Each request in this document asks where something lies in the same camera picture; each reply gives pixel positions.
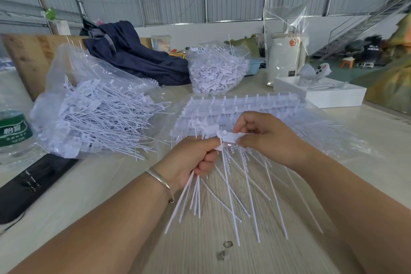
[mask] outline green floor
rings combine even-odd
[[[327,62],[328,64],[330,64],[330,68],[332,70],[332,73],[327,77],[331,79],[339,80],[342,82],[349,82],[354,78],[357,78],[369,72],[373,72],[375,70],[379,70],[383,68],[383,66],[374,66],[373,68],[359,68],[359,67],[340,68],[341,61],[318,61],[316,60],[316,61],[312,61],[309,63],[311,64],[312,67],[316,68],[318,65],[324,62]]]

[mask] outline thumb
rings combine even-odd
[[[256,133],[248,133],[237,141],[237,144],[242,147],[249,147],[252,149],[258,149],[258,142],[260,140],[261,135]]]
[[[205,140],[198,141],[198,144],[207,152],[217,148],[220,145],[220,139],[218,137],[210,137]]]

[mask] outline navy cloth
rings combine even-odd
[[[109,62],[137,77],[148,77],[160,85],[178,86],[189,84],[188,61],[144,47],[133,25],[128,21],[100,25],[116,50],[110,48],[107,38],[84,39],[90,54]]]

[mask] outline green bottle label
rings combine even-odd
[[[33,136],[23,114],[0,119],[0,147],[27,140]]]

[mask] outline hand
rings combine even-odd
[[[170,185],[173,194],[183,188],[191,170],[205,177],[214,168],[217,151],[220,145],[218,137],[201,140],[201,137],[186,137],[181,140],[162,160],[153,166]]]
[[[256,149],[272,161],[290,169],[302,165],[307,157],[316,151],[271,114],[244,112],[236,122],[233,132],[250,133],[241,137],[238,144]]]

